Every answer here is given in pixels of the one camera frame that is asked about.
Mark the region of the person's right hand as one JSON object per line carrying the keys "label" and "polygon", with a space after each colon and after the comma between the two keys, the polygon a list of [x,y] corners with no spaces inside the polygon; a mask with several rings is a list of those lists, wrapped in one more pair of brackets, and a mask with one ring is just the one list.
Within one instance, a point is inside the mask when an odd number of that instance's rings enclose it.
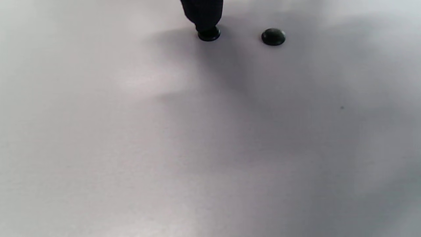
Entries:
{"label": "person's right hand", "polygon": [[196,31],[202,32],[215,27],[223,13],[223,0],[181,0],[185,16]]}

